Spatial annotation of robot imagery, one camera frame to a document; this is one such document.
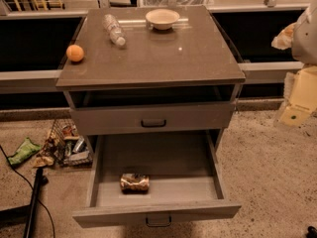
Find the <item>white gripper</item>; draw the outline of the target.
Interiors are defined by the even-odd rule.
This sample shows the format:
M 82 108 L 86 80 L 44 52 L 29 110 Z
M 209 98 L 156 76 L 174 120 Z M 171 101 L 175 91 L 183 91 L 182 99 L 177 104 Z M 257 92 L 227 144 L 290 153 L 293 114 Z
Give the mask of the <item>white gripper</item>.
M 285 27 L 271 45 L 279 50 L 292 46 L 295 24 Z M 306 66 L 297 73 L 288 72 L 284 80 L 284 98 L 278 121 L 287 126 L 300 126 L 317 109 L 317 66 Z

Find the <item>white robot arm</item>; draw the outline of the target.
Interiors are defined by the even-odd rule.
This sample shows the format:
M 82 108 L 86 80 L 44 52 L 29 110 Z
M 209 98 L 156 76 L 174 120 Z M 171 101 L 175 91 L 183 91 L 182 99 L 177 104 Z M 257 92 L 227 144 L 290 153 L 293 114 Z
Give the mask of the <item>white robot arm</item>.
M 276 116 L 283 125 L 299 126 L 317 110 L 317 1 L 274 37 L 271 46 L 291 48 L 292 57 L 303 63 L 297 73 L 286 74 L 284 100 Z

